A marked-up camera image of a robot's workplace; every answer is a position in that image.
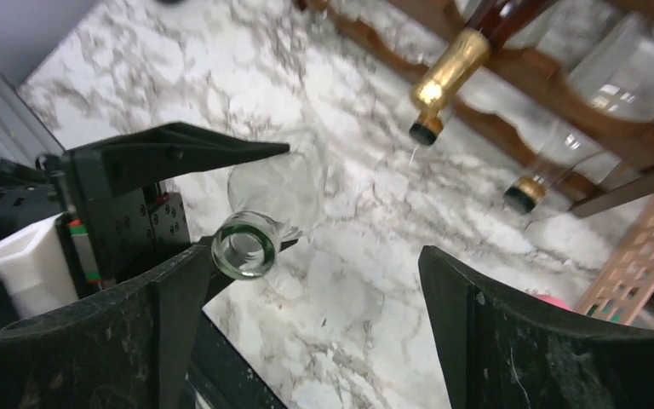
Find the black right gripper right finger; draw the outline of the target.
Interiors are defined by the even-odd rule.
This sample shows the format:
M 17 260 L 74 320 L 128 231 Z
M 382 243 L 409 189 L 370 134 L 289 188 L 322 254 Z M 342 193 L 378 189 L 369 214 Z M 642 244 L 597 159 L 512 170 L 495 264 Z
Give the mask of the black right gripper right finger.
M 555 307 L 433 245 L 418 261 L 455 408 L 654 408 L 654 331 Z

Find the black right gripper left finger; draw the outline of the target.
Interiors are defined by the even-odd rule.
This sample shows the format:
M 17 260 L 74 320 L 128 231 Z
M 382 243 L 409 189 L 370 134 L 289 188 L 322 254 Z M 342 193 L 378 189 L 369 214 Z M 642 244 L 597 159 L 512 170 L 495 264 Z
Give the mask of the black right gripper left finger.
M 175 408 L 209 281 L 194 245 L 0 330 L 0 408 Z

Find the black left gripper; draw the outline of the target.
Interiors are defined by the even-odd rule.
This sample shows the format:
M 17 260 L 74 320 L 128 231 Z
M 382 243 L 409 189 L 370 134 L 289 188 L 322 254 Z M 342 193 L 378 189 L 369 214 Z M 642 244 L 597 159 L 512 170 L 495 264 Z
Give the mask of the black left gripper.
M 120 283 L 191 244 L 179 193 L 161 181 L 287 153 L 284 142 L 245 141 L 174 122 L 117 135 L 64 153 L 50 180 L 65 210 L 67 259 L 78 283 Z M 254 280 L 299 239 L 267 249 L 252 235 L 210 238 L 213 268 L 204 304 L 235 280 Z

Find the clear glass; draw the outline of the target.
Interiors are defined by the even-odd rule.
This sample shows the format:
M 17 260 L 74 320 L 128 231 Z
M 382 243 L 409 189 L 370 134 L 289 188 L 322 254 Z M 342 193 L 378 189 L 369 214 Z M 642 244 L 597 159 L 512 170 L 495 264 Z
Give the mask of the clear glass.
M 325 140 L 312 128 L 283 131 L 287 153 L 235 166 L 227 181 L 232 214 L 213 239 L 252 235 L 267 249 L 313 230 L 323 209 L 328 175 Z

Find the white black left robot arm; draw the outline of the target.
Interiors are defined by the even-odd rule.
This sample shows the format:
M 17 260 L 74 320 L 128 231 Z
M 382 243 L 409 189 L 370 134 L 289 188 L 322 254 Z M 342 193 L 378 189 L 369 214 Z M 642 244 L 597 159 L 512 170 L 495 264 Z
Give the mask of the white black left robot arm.
M 171 178 L 281 157 L 282 141 L 244 141 L 163 124 L 0 163 L 0 281 L 21 313 L 42 314 L 153 268 L 191 244 Z

